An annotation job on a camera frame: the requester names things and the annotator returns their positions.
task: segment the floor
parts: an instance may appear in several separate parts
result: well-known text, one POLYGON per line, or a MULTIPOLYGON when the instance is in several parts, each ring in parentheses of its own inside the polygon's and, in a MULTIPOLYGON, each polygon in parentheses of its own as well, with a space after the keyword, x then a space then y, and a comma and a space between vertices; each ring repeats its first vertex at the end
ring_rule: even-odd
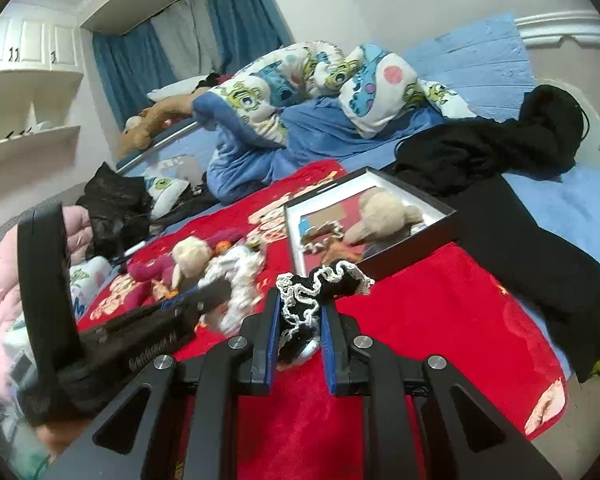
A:
POLYGON ((600 454, 600 377, 584 384, 572 377, 567 391, 566 413, 533 443, 562 480, 580 480, 600 454))

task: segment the cream stuffed animal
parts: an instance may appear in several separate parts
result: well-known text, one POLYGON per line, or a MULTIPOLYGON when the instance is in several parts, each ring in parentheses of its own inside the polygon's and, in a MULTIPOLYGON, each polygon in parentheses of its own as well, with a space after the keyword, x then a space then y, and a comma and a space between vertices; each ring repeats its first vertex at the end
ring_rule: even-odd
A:
POLYGON ((171 251, 173 261, 176 262, 173 279, 179 282, 181 276, 186 278, 199 276, 204 272, 206 264, 213 253, 204 240, 195 236, 190 236, 178 242, 171 251))
POLYGON ((360 196, 360 222, 344 235, 347 245, 386 238, 405 225, 422 222, 422 211, 414 205, 404 205, 394 194, 381 187, 366 190, 360 196))

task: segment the plush toy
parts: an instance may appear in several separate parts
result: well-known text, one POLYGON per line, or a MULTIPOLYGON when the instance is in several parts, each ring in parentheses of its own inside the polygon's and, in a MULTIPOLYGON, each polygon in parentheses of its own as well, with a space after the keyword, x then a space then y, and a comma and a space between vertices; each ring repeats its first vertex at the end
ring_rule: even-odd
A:
POLYGON ((422 211, 402 201, 380 187, 373 187, 360 196, 360 222, 350 227, 344 243, 350 246, 364 241, 386 238, 408 224, 422 222, 422 211))
POLYGON ((174 276, 180 274, 186 278, 199 276, 205 270, 206 264, 214 255, 214 252, 216 252, 216 248, 218 248, 218 254, 221 254, 221 251, 225 253, 243 237, 244 232, 242 230, 230 228, 218 231, 206 240, 201 240, 195 236, 185 238, 183 241, 178 242, 171 251, 171 256, 176 262, 174 276))
POLYGON ((135 150, 146 150, 151 145, 152 137, 174 122, 189 117, 193 99, 207 90, 209 88, 198 88, 192 94, 164 98, 154 106, 142 110, 138 116, 129 118, 125 130, 120 135, 120 157, 127 156, 135 150))
POLYGON ((195 236, 185 238, 183 241, 178 242, 171 251, 171 255, 176 262, 175 272, 186 278, 195 278, 205 270, 206 264, 213 253, 204 240, 195 236))
POLYGON ((177 288, 174 280, 175 262, 170 254, 162 254, 149 263, 134 263, 126 267, 126 272, 138 285, 125 296, 123 306, 126 312, 142 305, 150 296, 155 301, 163 300, 172 289, 177 288))

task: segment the pillow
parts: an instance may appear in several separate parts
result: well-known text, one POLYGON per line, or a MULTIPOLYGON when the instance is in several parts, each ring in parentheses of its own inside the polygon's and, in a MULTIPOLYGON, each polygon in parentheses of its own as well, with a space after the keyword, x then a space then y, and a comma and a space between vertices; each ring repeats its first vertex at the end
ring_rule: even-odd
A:
POLYGON ((154 200, 150 215, 151 220, 157 220, 171 211, 180 195, 189 187, 189 182, 186 180, 163 176, 146 178, 144 184, 154 200))
POLYGON ((209 77, 209 74, 197 75, 189 79, 184 79, 183 81, 178 81, 177 83, 151 90, 146 96, 154 103, 157 103, 161 99, 172 95, 190 94, 196 89, 198 83, 204 81, 207 77, 209 77))
POLYGON ((352 59, 362 67, 344 83, 339 101, 360 136, 370 139, 402 111, 417 76, 400 56, 374 44, 357 47, 346 60, 352 59))

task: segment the metal screw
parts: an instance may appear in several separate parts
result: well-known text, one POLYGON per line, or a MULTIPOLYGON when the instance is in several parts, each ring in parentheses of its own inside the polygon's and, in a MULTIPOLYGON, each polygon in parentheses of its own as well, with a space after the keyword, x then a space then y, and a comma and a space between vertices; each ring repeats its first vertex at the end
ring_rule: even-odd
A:
POLYGON ((240 348, 247 346, 247 338, 242 337, 241 335, 236 335, 229 339, 227 344, 229 345, 229 348, 239 350, 240 348))
POLYGON ((158 368, 158 370, 166 370, 172 364, 173 357, 170 355, 158 355, 158 357, 154 359, 154 366, 158 368))
POLYGON ((353 340, 353 344, 362 349, 369 348, 373 343, 374 340, 368 335, 359 335, 353 340))
POLYGON ((442 355, 432 355, 427 359, 427 364, 434 370, 442 370, 446 368, 446 359, 442 355))

